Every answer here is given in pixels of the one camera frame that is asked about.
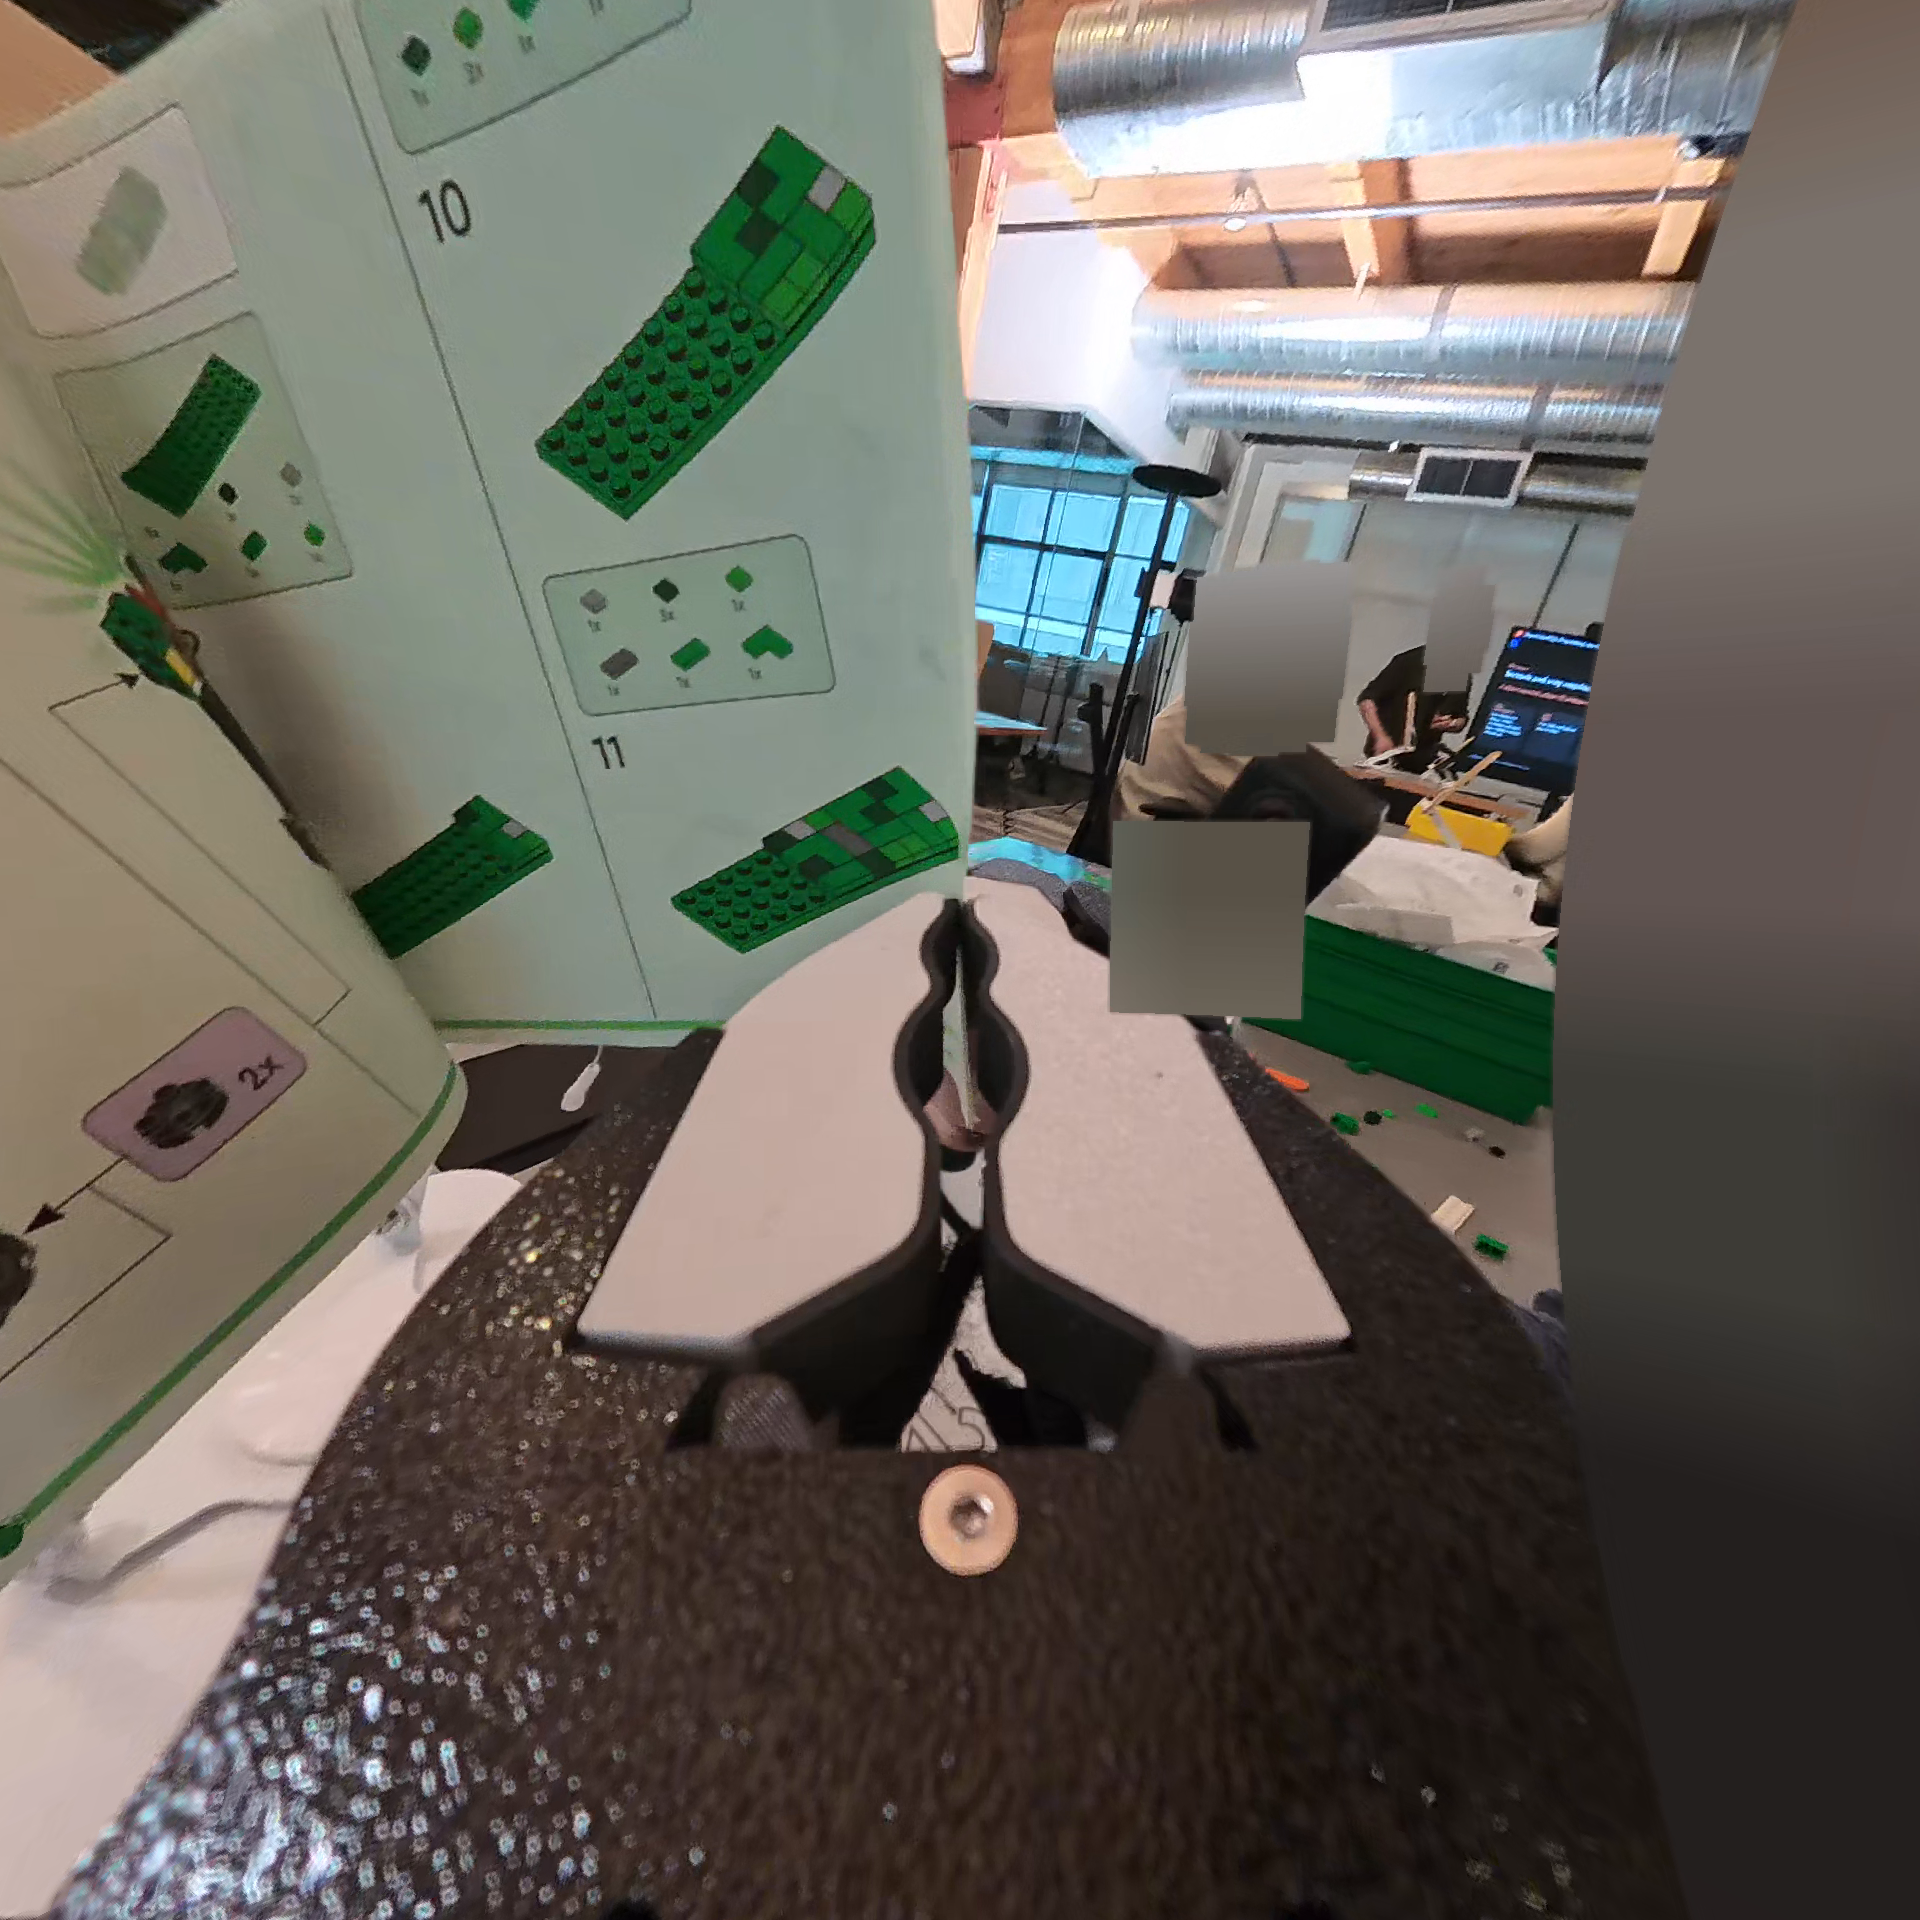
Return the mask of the white crumpled bags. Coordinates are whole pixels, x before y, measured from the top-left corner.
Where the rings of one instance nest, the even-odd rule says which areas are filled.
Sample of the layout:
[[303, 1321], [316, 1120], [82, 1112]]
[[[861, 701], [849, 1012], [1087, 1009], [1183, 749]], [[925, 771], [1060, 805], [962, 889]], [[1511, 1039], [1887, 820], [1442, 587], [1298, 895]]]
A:
[[1557, 928], [1536, 920], [1539, 881], [1500, 856], [1408, 836], [1378, 836], [1307, 917], [1376, 940], [1437, 953], [1482, 971], [1545, 965]]

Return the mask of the computer monitor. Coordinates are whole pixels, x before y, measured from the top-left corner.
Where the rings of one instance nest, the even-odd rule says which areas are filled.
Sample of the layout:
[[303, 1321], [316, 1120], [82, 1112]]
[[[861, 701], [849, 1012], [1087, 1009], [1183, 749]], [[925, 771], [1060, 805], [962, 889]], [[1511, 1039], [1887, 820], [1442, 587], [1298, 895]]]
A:
[[1600, 623], [1508, 632], [1471, 727], [1467, 759], [1483, 777], [1549, 800], [1572, 796], [1597, 646]]

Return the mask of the silver ventilation duct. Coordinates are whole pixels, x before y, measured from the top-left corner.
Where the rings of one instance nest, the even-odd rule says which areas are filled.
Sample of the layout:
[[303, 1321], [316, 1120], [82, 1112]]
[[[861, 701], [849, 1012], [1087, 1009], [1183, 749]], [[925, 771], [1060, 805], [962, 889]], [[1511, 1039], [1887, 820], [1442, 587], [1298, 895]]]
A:
[[1653, 279], [1151, 291], [1131, 344], [1215, 371], [1663, 367], [1695, 299], [1695, 283]]
[[1147, 149], [1264, 118], [1372, 153], [1751, 131], [1792, 4], [1091, 4], [1051, 51], [1064, 132]]

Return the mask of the green storage bin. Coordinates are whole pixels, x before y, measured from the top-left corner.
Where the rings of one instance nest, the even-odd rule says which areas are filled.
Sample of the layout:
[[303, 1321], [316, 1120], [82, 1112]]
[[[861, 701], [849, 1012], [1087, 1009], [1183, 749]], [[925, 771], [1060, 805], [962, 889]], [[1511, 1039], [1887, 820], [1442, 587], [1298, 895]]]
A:
[[1519, 975], [1307, 917], [1304, 1009], [1249, 1027], [1521, 1125], [1552, 1103], [1555, 959]]

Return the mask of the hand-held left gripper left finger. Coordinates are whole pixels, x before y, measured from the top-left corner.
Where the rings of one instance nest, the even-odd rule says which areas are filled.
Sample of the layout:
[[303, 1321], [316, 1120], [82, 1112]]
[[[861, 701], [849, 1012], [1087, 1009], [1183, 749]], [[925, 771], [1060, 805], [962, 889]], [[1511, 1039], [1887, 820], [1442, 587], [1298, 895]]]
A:
[[957, 901], [905, 901], [725, 1028], [587, 1295], [592, 1353], [777, 1375], [809, 1414], [903, 1373], [939, 1317]]

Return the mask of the pile of green bricks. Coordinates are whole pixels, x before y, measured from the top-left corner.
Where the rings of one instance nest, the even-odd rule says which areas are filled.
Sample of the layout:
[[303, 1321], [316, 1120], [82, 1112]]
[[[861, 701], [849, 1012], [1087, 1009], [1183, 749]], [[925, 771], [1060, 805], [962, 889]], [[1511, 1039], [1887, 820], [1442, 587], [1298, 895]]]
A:
[[1521, 1260], [1532, 1197], [1527, 1125], [1340, 1061], [1313, 1070], [1313, 1099], [1324, 1116], [1352, 1116], [1348, 1144], [1432, 1225], [1483, 1262]]

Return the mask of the wooden book stand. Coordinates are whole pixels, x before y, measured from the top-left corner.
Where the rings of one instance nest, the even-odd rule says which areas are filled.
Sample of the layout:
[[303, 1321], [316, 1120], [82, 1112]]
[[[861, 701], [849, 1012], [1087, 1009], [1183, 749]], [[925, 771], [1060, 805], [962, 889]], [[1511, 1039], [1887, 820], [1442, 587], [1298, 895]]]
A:
[[388, 1575], [170, 1625], [417, 1305], [443, 1028], [650, 1019], [461, 136], [608, 59], [225, 4], [4, 140], [4, 1910], [504, 1915]]

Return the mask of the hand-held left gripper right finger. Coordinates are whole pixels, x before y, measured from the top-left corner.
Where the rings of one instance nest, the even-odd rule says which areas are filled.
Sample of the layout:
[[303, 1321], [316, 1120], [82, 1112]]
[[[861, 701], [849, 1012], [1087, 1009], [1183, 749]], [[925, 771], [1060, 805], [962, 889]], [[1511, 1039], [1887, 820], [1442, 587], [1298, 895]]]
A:
[[1114, 1012], [1107, 959], [1024, 885], [967, 889], [965, 989], [986, 1302], [1028, 1382], [1123, 1425], [1155, 1373], [1348, 1345], [1204, 1033]]

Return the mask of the brick instruction booklet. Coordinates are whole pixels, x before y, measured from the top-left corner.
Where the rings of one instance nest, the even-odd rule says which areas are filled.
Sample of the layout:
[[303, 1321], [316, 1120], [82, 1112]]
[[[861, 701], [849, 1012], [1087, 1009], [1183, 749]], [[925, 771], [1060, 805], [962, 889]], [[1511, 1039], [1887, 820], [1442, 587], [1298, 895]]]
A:
[[923, 4], [211, 4], [15, 116], [4, 1580], [431, 1168], [952, 889]]

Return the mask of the black floor lamp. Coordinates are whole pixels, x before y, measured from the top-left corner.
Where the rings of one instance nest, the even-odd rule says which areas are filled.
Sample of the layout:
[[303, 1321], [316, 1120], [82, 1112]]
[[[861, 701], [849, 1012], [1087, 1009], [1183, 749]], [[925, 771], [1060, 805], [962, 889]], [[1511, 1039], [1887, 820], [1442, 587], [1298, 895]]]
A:
[[1155, 621], [1163, 621], [1170, 604], [1180, 596], [1183, 561], [1172, 553], [1172, 520], [1192, 511], [1193, 504], [1217, 501], [1226, 492], [1226, 485], [1215, 471], [1192, 463], [1138, 463], [1131, 479], [1138, 492], [1155, 496], [1161, 507], [1151, 558], [1136, 585], [1136, 621], [1121, 664], [1107, 759], [1103, 764], [1105, 803], [1100, 803], [1100, 820], [1105, 838], [1100, 846], [1105, 848], [1112, 848], [1114, 823], [1121, 817], [1121, 768], [1135, 743], [1141, 701], [1153, 681], [1145, 655], [1153, 653], [1155, 645], [1147, 638], [1147, 628]]

